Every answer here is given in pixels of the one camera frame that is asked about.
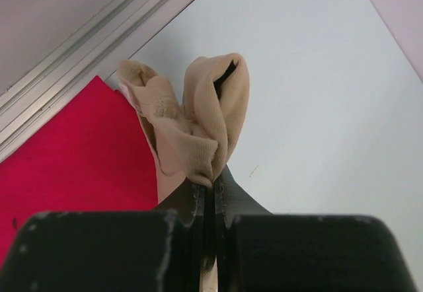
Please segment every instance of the beige fabric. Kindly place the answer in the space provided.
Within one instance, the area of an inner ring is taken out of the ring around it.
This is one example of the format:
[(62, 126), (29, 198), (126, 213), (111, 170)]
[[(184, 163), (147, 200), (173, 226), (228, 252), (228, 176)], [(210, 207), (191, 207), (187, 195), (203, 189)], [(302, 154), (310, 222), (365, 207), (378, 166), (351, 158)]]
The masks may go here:
[[(221, 83), (220, 97), (216, 81)], [(185, 177), (212, 186), (227, 164), (243, 126), (249, 100), (249, 73), (239, 54), (199, 57), (187, 68), (180, 107), (171, 82), (152, 68), (125, 60), (118, 76), (149, 142), (163, 201)], [(203, 278), (202, 291), (217, 290), (217, 264)]]

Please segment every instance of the pink fabric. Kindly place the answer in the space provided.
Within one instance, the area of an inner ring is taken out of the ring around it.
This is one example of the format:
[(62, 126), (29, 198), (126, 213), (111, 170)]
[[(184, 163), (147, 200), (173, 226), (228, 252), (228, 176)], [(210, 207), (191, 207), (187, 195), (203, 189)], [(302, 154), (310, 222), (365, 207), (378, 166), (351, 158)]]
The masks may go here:
[(423, 81), (423, 0), (370, 0)]
[(155, 166), (134, 109), (99, 77), (0, 164), (0, 265), (39, 211), (145, 210)]

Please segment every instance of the red fabric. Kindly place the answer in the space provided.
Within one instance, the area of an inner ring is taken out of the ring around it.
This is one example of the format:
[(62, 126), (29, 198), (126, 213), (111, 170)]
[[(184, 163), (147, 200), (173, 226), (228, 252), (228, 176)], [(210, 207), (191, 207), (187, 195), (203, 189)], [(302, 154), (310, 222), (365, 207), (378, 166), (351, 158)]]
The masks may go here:
[(0, 265), (37, 212), (156, 204), (153, 157), (134, 109), (96, 77), (0, 164)]

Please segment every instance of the crumpled cloth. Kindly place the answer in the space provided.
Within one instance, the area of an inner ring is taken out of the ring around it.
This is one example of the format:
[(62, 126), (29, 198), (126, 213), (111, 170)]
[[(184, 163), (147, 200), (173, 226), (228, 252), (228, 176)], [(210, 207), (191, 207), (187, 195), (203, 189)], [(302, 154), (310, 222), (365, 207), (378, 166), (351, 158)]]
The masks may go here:
[(180, 106), (171, 82), (151, 67), (124, 60), (118, 76), (127, 86), (157, 169), (159, 201), (187, 177), (211, 187), (239, 138), (249, 100), (243, 57), (199, 57), (186, 69)]

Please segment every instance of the white surface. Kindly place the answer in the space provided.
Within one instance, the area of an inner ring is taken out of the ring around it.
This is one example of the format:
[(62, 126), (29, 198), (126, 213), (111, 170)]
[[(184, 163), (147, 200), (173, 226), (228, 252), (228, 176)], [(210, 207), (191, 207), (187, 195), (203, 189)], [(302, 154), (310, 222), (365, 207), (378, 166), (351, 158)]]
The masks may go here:
[(0, 0), (0, 94), (112, 0)]
[(228, 52), (251, 77), (238, 183), (273, 212), (381, 218), (423, 288), (423, 84), (369, 0), (196, 0), (133, 58), (180, 97)]

